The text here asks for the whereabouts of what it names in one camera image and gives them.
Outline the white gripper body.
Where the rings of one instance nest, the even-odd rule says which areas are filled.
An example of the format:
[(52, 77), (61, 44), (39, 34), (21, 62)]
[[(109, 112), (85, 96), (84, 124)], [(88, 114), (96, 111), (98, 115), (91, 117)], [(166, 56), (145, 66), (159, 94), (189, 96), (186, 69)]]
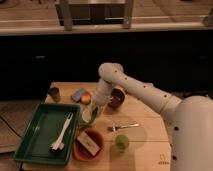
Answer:
[(92, 106), (94, 108), (104, 107), (110, 101), (113, 88), (114, 85), (112, 83), (108, 83), (107, 81), (100, 79), (92, 93)]

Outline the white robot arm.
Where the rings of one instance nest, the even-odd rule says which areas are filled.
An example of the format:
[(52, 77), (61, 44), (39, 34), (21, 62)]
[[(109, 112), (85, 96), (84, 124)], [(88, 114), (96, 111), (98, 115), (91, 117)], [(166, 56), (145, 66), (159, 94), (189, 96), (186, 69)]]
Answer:
[(213, 100), (199, 95), (180, 99), (129, 77), (119, 63), (101, 64), (98, 74), (95, 105), (106, 105), (119, 85), (172, 125), (170, 171), (213, 171)]

